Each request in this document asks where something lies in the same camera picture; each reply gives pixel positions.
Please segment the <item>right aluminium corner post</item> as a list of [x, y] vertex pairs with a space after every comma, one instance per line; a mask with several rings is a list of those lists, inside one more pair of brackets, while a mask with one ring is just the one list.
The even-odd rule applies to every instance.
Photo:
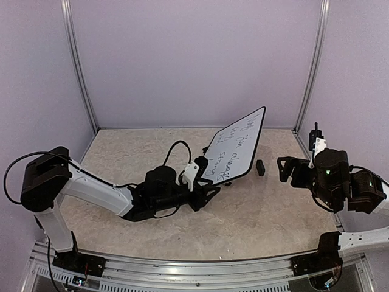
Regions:
[[314, 41], [314, 50], [311, 58], [311, 64], [308, 71], [308, 79], [303, 92], [303, 100], [300, 105], [297, 120], [294, 125], [294, 133], [298, 134], [301, 131], [306, 113], [308, 111], [309, 101], [311, 99], [312, 90], [317, 76], [322, 55], [323, 44], [325, 40], [326, 27], [328, 23], [330, 0], [322, 0], [320, 13], [318, 18], [317, 32]]

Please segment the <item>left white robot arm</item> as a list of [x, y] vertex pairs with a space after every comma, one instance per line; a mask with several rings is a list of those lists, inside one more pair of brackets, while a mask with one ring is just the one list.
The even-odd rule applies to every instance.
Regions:
[[146, 173], [142, 183], [117, 185], [88, 172], [71, 159], [66, 147], [51, 151], [37, 151], [14, 160], [7, 168], [32, 158], [25, 168], [19, 200], [14, 200], [7, 185], [3, 185], [7, 199], [32, 212], [48, 236], [57, 256], [71, 270], [85, 264], [78, 252], [75, 235], [67, 227], [56, 202], [58, 195], [72, 196], [102, 207], [116, 216], [130, 221], [156, 219], [157, 213], [189, 205], [197, 212], [219, 193], [220, 188], [202, 174], [208, 164], [204, 156], [189, 160], [181, 174], [163, 163]]

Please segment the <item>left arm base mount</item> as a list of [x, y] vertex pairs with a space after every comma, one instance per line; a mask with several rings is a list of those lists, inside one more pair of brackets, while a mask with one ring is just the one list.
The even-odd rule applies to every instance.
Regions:
[[83, 254], [78, 251], [57, 252], [53, 265], [67, 271], [85, 276], [102, 277], [106, 259], [96, 255]]

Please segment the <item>small whiteboard with wire stand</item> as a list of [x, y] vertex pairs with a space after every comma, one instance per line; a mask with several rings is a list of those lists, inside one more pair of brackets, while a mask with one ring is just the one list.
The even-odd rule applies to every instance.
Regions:
[[255, 110], [213, 137], [204, 157], [208, 166], [202, 178], [214, 186], [246, 176], [255, 160], [266, 107]]

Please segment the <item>front aluminium rail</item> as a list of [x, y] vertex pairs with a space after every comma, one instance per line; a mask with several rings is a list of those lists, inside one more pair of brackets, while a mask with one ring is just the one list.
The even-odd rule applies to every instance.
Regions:
[[75, 273], [47, 267], [42, 246], [32, 252], [21, 291], [313, 291], [309, 275], [295, 277], [288, 256], [183, 262], [106, 255], [101, 277], [72, 283]]

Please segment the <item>aluminium corner post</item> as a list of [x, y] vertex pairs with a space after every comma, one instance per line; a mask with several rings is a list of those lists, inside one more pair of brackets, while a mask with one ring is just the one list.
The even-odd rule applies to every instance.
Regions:
[[64, 28], [66, 38], [69, 45], [72, 64], [74, 67], [75, 77], [80, 90], [81, 99], [86, 110], [88, 121], [92, 128], [92, 132], [96, 135], [100, 129], [95, 115], [95, 111], [89, 96], [86, 80], [83, 73], [81, 58], [78, 51], [77, 37], [75, 33], [74, 22], [72, 19], [72, 9], [70, 0], [61, 0], [61, 11], [64, 19]]
[[294, 133], [298, 134], [301, 131], [306, 113], [308, 111], [309, 101], [311, 99], [312, 90], [317, 76], [322, 55], [323, 44], [325, 40], [326, 27], [328, 23], [330, 0], [322, 0], [320, 13], [318, 18], [317, 32], [314, 41], [314, 50], [311, 58], [311, 64], [308, 71], [308, 79], [303, 92], [303, 100], [300, 105], [297, 120], [294, 125]]

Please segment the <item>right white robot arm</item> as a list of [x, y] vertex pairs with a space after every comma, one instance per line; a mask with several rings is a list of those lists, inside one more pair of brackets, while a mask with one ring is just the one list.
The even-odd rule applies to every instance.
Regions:
[[[311, 160], [292, 156], [277, 159], [280, 181], [308, 189], [316, 205], [327, 212], [343, 209], [365, 214], [388, 212], [388, 183], [364, 167], [350, 165], [343, 150], [315, 150]], [[388, 228], [364, 232], [322, 234], [311, 265], [325, 269], [335, 259], [388, 247]]]

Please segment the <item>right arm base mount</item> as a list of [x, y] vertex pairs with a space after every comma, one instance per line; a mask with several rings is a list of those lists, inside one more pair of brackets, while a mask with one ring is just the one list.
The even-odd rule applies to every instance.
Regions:
[[320, 271], [342, 267], [343, 260], [336, 252], [312, 252], [291, 258], [291, 266], [295, 277]]

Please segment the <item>black whiteboard eraser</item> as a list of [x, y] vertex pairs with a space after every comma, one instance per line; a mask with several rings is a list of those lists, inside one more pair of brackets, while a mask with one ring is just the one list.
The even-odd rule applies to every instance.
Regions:
[[258, 176], [264, 176], [265, 175], [266, 169], [265, 169], [264, 163], [263, 163], [263, 161], [261, 159], [258, 159], [256, 161], [255, 167], [256, 167], [256, 170], [258, 172]]

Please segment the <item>left aluminium corner post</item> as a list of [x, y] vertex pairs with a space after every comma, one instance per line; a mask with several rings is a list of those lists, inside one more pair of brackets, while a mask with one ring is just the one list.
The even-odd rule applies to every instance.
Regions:
[[96, 135], [100, 129], [95, 115], [95, 111], [89, 96], [86, 80], [83, 73], [81, 58], [78, 51], [77, 37], [75, 33], [74, 22], [72, 19], [72, 9], [70, 0], [61, 0], [61, 11], [64, 19], [64, 28], [66, 38], [69, 45], [72, 64], [74, 67], [75, 77], [80, 90], [81, 99], [86, 110], [88, 121], [92, 128], [92, 132]]

